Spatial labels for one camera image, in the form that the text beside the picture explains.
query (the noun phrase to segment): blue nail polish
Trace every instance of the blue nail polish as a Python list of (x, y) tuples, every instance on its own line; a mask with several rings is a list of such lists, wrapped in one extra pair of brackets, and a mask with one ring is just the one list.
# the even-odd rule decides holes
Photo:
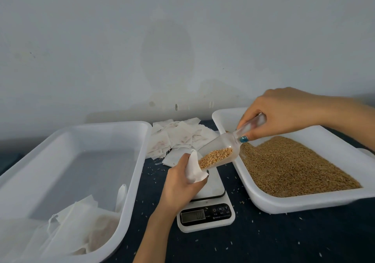
[(246, 136), (242, 136), (240, 137), (240, 142), (244, 143), (244, 142), (248, 142), (249, 140), (247, 139)]

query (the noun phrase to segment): hand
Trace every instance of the hand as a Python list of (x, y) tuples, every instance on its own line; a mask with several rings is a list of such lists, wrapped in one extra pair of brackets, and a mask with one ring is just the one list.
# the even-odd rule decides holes
[(185, 153), (180, 158), (178, 164), (168, 170), (163, 192), (157, 207), (163, 213), (168, 213), (173, 218), (207, 183), (206, 178), (200, 182), (189, 184), (185, 176), (185, 168), (189, 157), (190, 154)]
[(295, 88), (267, 90), (258, 97), (242, 116), (237, 129), (264, 113), (267, 122), (245, 134), (244, 142), (261, 137), (295, 132), (314, 125), (324, 125), (338, 97), (310, 94)]

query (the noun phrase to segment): scoop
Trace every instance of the scoop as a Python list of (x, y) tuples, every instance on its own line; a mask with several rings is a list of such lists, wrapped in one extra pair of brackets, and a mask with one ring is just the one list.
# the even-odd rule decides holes
[(223, 133), (222, 135), (215, 138), (213, 141), (207, 143), (205, 146), (199, 149), (198, 159), (201, 159), (202, 157), (206, 156), (210, 152), (213, 152), (214, 150), (221, 150), (225, 148), (233, 149), (233, 152), (230, 156), (228, 156), (227, 158), (223, 160), (217, 161), (216, 163), (212, 164), (209, 167), (204, 168), (204, 170), (217, 167), (220, 165), (224, 165), (224, 164), (234, 161), (240, 154), (240, 146), (242, 144), (240, 142), (240, 138), (248, 131), (263, 125), (266, 121), (267, 121), (267, 118), (265, 114), (260, 113), (255, 118), (252, 118), (250, 121), (245, 123), (238, 130), (232, 133)]

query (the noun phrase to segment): plastic tub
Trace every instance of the plastic tub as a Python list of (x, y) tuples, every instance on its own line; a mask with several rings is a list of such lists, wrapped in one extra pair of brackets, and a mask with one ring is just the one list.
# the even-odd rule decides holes
[[(236, 129), (238, 121), (246, 108), (223, 109), (212, 114), (220, 134)], [(234, 167), (244, 184), (252, 202), (267, 213), (288, 213), (314, 208), (324, 208), (349, 204), (362, 198), (375, 197), (375, 159), (362, 153), (339, 137), (321, 126), (305, 128), (303, 130), (283, 134), (330, 161), (350, 176), (359, 181), (363, 188), (344, 191), (334, 191), (320, 194), (278, 198), (260, 190), (246, 170), (241, 158), (233, 161)], [(259, 145), (270, 139), (265, 137), (250, 142)]]
[(129, 227), (150, 134), (151, 125), (140, 121), (63, 128), (0, 177), (0, 218), (48, 220), (90, 194), (99, 208), (114, 211), (118, 189), (128, 187), (119, 225), (104, 246), (23, 262), (98, 263), (113, 253)]

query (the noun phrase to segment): gray wall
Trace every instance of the gray wall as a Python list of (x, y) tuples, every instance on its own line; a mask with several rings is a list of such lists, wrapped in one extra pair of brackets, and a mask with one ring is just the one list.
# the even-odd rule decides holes
[(371, 102), (374, 9), (375, 0), (0, 0), (0, 149), (84, 122), (207, 119), (282, 86)]

